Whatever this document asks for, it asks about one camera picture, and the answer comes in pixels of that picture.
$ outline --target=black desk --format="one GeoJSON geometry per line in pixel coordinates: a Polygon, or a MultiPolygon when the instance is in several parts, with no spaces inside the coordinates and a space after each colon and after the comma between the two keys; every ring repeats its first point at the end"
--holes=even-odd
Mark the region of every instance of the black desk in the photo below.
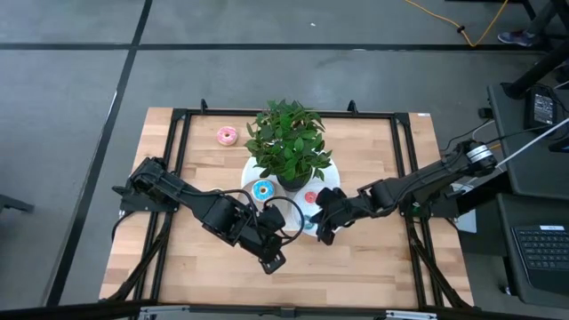
{"type": "MultiPolygon", "coordinates": [[[[555,93],[569,108],[569,92],[555,93]]],[[[509,98],[500,85],[489,86],[488,97],[500,136],[524,130],[525,100],[509,98]]],[[[563,110],[560,108],[558,112],[558,119],[564,119],[563,110]]],[[[502,140],[504,157],[512,155],[536,137],[535,133],[526,132],[502,140]]],[[[569,200],[569,155],[550,152],[548,146],[551,143],[540,140],[506,163],[514,194],[569,200]]]]}
{"type": "Polygon", "coordinates": [[[499,208],[501,229],[505,237],[510,262],[509,282],[512,293],[525,303],[569,308],[569,296],[545,292],[530,285],[510,230],[514,226],[543,224],[546,221],[555,225],[569,225],[569,203],[560,200],[503,194],[496,196],[495,203],[499,208]]]}

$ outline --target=plant pot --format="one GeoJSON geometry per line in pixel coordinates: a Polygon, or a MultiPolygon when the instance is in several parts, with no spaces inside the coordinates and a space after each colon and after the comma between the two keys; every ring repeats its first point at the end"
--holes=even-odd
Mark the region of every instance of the plant pot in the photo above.
{"type": "Polygon", "coordinates": [[[296,192],[300,189],[302,189],[302,187],[306,186],[307,183],[309,183],[310,180],[310,174],[307,175],[304,178],[297,178],[295,180],[286,180],[285,178],[277,175],[276,179],[278,180],[278,183],[283,186],[284,190],[289,191],[289,192],[296,192]]]}

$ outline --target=pink donut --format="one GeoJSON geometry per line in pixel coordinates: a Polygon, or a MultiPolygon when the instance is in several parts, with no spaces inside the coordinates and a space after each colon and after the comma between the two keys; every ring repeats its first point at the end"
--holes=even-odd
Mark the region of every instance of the pink donut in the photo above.
{"type": "Polygon", "coordinates": [[[224,146],[231,146],[237,141],[237,130],[234,127],[221,127],[217,131],[217,141],[224,146]]]}

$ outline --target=pink frosting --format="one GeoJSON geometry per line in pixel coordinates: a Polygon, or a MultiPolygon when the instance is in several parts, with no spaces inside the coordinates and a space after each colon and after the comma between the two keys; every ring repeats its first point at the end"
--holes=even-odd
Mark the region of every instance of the pink frosting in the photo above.
{"type": "Polygon", "coordinates": [[[233,143],[237,139],[237,130],[233,127],[225,126],[221,127],[219,131],[217,131],[217,141],[221,142],[222,144],[233,143]]]}

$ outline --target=keyboard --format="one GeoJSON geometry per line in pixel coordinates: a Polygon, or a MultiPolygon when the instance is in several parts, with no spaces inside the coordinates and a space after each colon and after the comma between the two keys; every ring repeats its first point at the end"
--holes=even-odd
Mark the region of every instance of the keyboard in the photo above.
{"type": "Polygon", "coordinates": [[[529,283],[569,294],[569,226],[513,227],[512,233],[529,283]]]}

